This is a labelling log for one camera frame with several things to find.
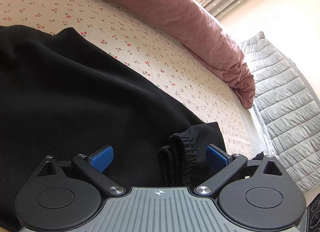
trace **rolled pink comforter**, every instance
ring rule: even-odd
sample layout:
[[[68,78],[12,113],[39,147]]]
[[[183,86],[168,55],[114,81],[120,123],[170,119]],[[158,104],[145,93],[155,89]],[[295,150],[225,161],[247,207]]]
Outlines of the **rolled pink comforter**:
[[[244,108],[255,83],[239,45],[195,0],[112,0],[180,41],[204,66],[226,82]]]

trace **cream wall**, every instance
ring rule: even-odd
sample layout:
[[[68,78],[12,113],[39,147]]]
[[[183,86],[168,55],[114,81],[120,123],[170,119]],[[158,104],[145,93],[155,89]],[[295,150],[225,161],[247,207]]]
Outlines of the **cream wall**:
[[[244,0],[220,22],[237,41],[263,31],[320,97],[320,0]]]

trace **white crosshair marker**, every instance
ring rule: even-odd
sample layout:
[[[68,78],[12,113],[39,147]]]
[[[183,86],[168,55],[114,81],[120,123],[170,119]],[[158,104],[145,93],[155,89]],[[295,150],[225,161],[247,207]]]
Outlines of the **white crosshair marker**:
[[[153,193],[156,193],[157,195],[162,195],[163,193],[165,193],[164,191],[162,191],[162,190],[157,190],[156,192],[153,192]]]

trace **blue rubber pad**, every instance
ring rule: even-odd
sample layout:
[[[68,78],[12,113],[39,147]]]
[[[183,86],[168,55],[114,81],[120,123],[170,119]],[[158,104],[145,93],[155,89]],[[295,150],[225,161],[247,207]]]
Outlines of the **blue rubber pad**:
[[[228,165],[228,159],[218,153],[214,148],[207,146],[205,156],[212,168],[218,172]]]
[[[113,148],[106,147],[96,155],[89,156],[88,163],[98,171],[103,172],[113,161]]]

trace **gray quilted fabric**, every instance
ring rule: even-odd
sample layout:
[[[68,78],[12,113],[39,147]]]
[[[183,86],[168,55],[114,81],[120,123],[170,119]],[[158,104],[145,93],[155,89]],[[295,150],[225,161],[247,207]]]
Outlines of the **gray quilted fabric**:
[[[268,131],[271,151],[306,193],[320,184],[320,110],[309,84],[262,31],[240,46],[254,75],[256,112]]]

